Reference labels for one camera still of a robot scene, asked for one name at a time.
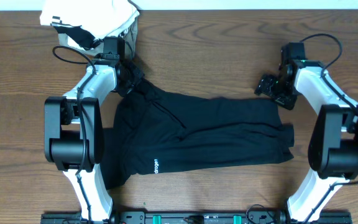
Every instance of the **green connector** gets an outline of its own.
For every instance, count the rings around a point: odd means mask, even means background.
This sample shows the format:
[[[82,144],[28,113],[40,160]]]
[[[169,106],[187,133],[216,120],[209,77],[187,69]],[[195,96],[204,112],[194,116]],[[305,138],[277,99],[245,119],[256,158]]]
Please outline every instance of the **green connector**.
[[[240,215],[234,215],[233,220],[234,220],[233,224],[241,224],[242,221]]]
[[[153,224],[161,224],[161,215],[153,216]]]

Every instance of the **black bracket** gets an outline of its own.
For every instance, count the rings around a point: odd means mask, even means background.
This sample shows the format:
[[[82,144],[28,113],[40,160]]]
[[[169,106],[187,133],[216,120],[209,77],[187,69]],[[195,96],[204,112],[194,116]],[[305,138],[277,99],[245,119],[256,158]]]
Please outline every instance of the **black bracket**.
[[[89,154],[86,155],[84,170],[91,172],[93,164],[101,162],[104,151],[104,136],[97,98],[83,98],[86,142]],[[45,157],[54,162],[58,170],[77,169],[83,155],[81,131],[63,130],[73,118],[78,118],[76,100],[64,96],[51,96],[45,100]]]
[[[357,177],[358,120],[353,123],[354,119],[355,114],[350,108],[321,106],[308,149],[310,167],[318,172],[320,178]],[[354,138],[342,139],[342,127],[354,134]]]
[[[255,89],[255,94],[259,96],[263,93],[278,105],[292,110],[300,95],[294,88],[296,74],[299,69],[305,67],[323,67],[323,64],[306,58],[303,43],[284,45],[281,49],[280,74],[278,76],[263,75]]]
[[[77,213],[54,213],[43,214],[40,224],[88,224],[88,221],[81,218],[81,212]],[[117,224],[110,220],[92,221],[92,224]]]
[[[104,38],[103,53],[93,59],[95,65],[109,65],[116,70],[117,86],[114,92],[124,97],[137,86],[144,73],[125,56],[125,40],[120,37]]]

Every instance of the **printed logo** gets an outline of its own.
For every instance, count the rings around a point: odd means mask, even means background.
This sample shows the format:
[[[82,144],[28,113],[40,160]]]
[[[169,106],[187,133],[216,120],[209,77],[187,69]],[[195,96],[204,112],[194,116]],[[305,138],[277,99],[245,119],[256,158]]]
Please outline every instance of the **printed logo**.
[[[158,160],[154,159],[154,174],[158,174]]]

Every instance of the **wire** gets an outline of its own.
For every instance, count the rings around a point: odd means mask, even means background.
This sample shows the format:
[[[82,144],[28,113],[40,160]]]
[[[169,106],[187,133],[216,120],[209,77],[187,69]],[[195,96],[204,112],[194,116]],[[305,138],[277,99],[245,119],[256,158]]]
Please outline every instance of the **wire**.
[[[86,59],[87,62],[73,62],[73,61],[69,61],[66,60],[64,58],[59,57],[55,51],[56,49],[67,49],[67,50],[71,50],[77,54],[79,54],[80,56],[82,56],[83,58]],[[86,202],[86,206],[88,209],[88,223],[92,222],[92,218],[91,218],[91,205],[90,202],[88,200],[88,197],[86,196],[83,184],[81,182],[81,176],[80,176],[80,172],[84,169],[84,164],[85,164],[85,159],[86,156],[88,155],[88,142],[86,140],[86,129],[85,129],[85,121],[84,121],[84,115],[83,115],[83,105],[82,105],[82,100],[81,100],[81,94],[84,90],[85,85],[93,78],[94,75],[96,75],[96,67],[94,66],[94,63],[91,61],[90,58],[88,58],[85,54],[79,52],[78,50],[72,49],[70,47],[66,47],[66,46],[56,46],[52,49],[52,53],[53,55],[58,58],[59,60],[62,60],[64,62],[68,62],[68,63],[75,63],[75,64],[90,64],[92,66],[92,74],[90,76],[88,76],[88,78],[80,85],[80,87],[77,88],[77,107],[78,107],[78,114],[80,117],[80,124],[81,124],[81,132],[82,132],[82,138],[83,138],[83,151],[82,151],[82,159],[81,159],[81,163],[80,166],[78,167],[77,172],[75,172],[75,175],[77,177],[77,182],[80,185],[80,189],[81,189],[81,193],[85,199]]]
[[[127,44],[127,45],[128,45],[128,47],[129,47],[129,50],[131,50],[131,55],[132,55],[132,58],[131,58],[131,59],[133,59],[133,58],[135,57],[134,50],[132,49],[132,47],[131,47],[131,45],[129,44],[129,42],[128,42],[128,41],[126,41],[126,40],[125,40],[125,44]]]
[[[262,207],[264,210],[265,210],[265,212],[272,218],[272,222],[270,222],[270,223],[274,223],[275,222],[275,218],[274,218],[274,216],[272,215],[272,214],[270,214],[269,213],[269,211],[267,211],[267,209],[263,206],[263,205],[260,205],[260,204],[253,204],[253,205],[251,205],[248,209],[247,209],[247,211],[246,211],[246,219],[248,220],[248,222],[251,222],[252,224],[256,224],[254,221],[252,221],[252,220],[250,220],[249,218],[248,218],[248,213],[249,213],[249,210],[251,209],[251,208],[253,208],[253,207],[255,207],[255,206],[260,206],[260,207]]]
[[[326,74],[324,73],[327,68],[329,66],[331,66],[334,62],[336,62],[340,56],[342,55],[342,44],[341,42],[333,35],[331,34],[314,34],[311,35],[309,37],[304,38],[303,40],[301,40],[300,42],[304,42],[305,40],[308,40],[310,38],[313,37],[319,37],[319,36],[325,36],[325,37],[329,37],[332,40],[334,40],[339,47],[339,53],[338,56],[331,62],[329,62],[326,66],[324,66],[324,68],[321,70],[321,78],[324,80],[324,82],[327,84],[328,87],[330,87],[330,89],[332,89],[332,91],[337,94],[337,96],[339,97],[339,99],[341,99],[343,102],[345,102],[347,105],[349,105],[349,107],[351,108],[351,110],[358,116],[358,109],[349,101],[346,99],[346,95],[345,94],[340,94],[340,92],[338,92],[333,86],[332,84],[330,84],[330,82],[327,80],[326,78]],[[307,216],[307,218],[304,220],[303,223],[308,223],[309,219],[311,218],[311,216],[317,211],[317,209],[321,206],[321,204],[323,204],[323,202],[326,200],[326,198],[328,197],[329,193],[331,193],[332,190],[334,190],[334,188],[338,185],[356,185],[358,184],[358,180],[353,181],[353,182],[348,182],[348,183],[335,183],[329,186],[328,191],[324,194],[324,196],[321,198],[321,200],[317,203],[317,205],[312,208],[311,212],[309,213],[309,215]]]

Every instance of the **black base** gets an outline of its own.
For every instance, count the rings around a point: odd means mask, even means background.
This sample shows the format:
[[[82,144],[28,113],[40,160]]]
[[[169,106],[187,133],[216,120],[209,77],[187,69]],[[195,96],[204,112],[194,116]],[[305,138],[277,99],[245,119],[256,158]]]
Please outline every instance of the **black base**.
[[[254,210],[248,213],[144,213],[122,212],[119,220],[105,220],[93,224],[298,224],[296,220],[285,220],[283,211],[269,209]],[[43,214],[40,224],[86,224],[81,219],[81,213],[72,214]],[[349,212],[321,212],[320,219],[313,224],[352,224]]]

